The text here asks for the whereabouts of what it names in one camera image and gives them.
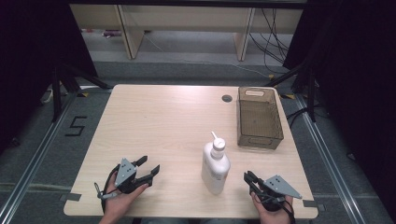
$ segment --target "bottle nozzle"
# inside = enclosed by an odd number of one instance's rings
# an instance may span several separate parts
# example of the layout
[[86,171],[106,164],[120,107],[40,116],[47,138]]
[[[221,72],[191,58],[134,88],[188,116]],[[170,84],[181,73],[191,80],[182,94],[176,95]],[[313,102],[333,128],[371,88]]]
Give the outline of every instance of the bottle nozzle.
[[212,135],[213,135],[213,137],[214,137],[215,139],[218,138],[218,137],[216,136],[215,132],[213,132],[213,131],[212,131]]

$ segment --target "aluminum rail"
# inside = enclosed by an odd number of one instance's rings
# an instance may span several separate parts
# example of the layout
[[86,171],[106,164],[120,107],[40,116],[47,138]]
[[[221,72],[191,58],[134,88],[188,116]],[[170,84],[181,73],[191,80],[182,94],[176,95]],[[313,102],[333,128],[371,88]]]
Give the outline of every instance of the aluminum rail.
[[[296,99],[297,105],[300,109],[306,108],[306,103],[302,95],[296,94]],[[328,149],[323,137],[320,134],[317,124],[315,122],[312,122],[311,118],[309,118],[306,112],[303,113],[303,116],[305,124],[308,127],[308,130],[311,133],[312,137],[314,138],[320,157],[322,158],[327,168],[327,171],[329,172],[330,178],[334,183],[334,186],[338,192],[338,195],[340,196],[341,201],[344,204],[344,207],[347,214],[349,215],[351,222],[358,224],[366,223],[361,213],[361,210],[359,209],[359,206],[352,195],[352,192],[347,186],[347,182],[343,178],[337,164],[332,158],[332,153]]]
[[26,167],[17,185],[9,195],[6,203],[3,204],[0,212],[1,223],[8,224],[13,218],[15,212],[18,209],[18,206],[20,205],[23,199],[23,196],[26,193],[26,190],[29,188],[30,183],[35,177],[35,174],[37,173],[41,162],[44,160],[45,156],[47,155],[47,152],[50,148],[50,144],[55,138],[56,133],[58,132],[61,124],[63,123],[67,110],[69,109],[73,101],[76,99],[76,97],[77,97],[76,93],[69,93],[69,95],[66,97],[66,100],[64,102],[63,112],[61,113],[59,118],[54,122],[52,122],[51,125],[49,126],[49,129],[47,130],[46,135],[44,136],[37,151],[35,152],[35,155],[30,160],[28,166]]

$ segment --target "table hole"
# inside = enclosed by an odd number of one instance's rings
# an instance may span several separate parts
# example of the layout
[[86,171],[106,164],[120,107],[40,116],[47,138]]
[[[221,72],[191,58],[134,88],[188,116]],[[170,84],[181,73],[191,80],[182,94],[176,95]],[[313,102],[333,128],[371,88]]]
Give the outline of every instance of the table hole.
[[225,102],[225,103],[230,103],[233,100],[233,97],[231,95],[223,95],[221,97],[221,99]]

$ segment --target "white plastic bottle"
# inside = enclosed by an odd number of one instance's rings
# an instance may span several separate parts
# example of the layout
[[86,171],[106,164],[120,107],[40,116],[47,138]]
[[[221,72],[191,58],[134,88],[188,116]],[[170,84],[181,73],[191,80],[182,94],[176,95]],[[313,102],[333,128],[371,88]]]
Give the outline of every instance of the white plastic bottle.
[[212,194],[220,194],[224,189],[231,164],[224,153],[224,139],[217,138],[214,132],[212,134],[215,140],[207,143],[204,148],[202,179]]

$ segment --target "black tape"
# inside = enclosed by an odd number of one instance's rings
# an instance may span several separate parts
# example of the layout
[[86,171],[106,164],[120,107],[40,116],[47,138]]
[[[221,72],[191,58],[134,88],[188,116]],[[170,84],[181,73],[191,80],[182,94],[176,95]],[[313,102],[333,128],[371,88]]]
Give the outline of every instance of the black tape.
[[318,204],[315,201],[303,200],[304,207],[318,207]]
[[81,194],[68,193],[68,194],[63,194],[60,200],[62,202],[66,202],[67,200],[78,202],[80,198],[81,198]]

